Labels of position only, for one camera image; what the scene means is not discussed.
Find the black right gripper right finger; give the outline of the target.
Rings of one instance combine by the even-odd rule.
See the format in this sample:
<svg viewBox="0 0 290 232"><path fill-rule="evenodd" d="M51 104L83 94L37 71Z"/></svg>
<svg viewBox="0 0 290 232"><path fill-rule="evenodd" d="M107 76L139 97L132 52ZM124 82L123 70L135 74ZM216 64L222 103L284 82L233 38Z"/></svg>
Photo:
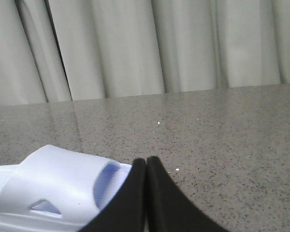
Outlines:
<svg viewBox="0 0 290 232"><path fill-rule="evenodd" d="M225 232L179 189L159 157L147 158L146 207L150 232Z"/></svg>

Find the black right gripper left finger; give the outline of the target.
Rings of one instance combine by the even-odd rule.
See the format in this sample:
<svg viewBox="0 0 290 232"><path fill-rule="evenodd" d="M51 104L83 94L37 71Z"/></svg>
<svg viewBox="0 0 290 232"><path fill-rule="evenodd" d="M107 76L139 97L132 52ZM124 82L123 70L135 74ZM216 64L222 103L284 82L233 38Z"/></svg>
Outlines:
<svg viewBox="0 0 290 232"><path fill-rule="evenodd" d="M82 232L142 232L145 208L145 160L133 161L124 184L109 204Z"/></svg>

